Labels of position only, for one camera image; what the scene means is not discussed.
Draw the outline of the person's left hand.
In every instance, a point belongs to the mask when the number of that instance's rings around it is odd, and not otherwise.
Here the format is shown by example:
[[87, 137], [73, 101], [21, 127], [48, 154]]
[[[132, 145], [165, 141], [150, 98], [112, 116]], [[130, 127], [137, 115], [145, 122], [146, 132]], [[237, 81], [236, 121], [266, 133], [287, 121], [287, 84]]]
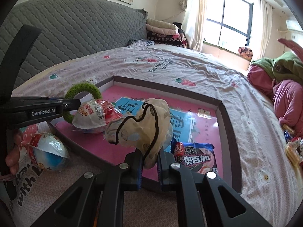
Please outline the person's left hand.
[[13, 142], [14, 147], [8, 153], [5, 158], [6, 165], [9, 167], [10, 172], [6, 175], [1, 175], [1, 181], [10, 181], [15, 178], [19, 170], [19, 159], [20, 159], [20, 150], [19, 145], [21, 145], [23, 141], [23, 134], [20, 130], [14, 130]]

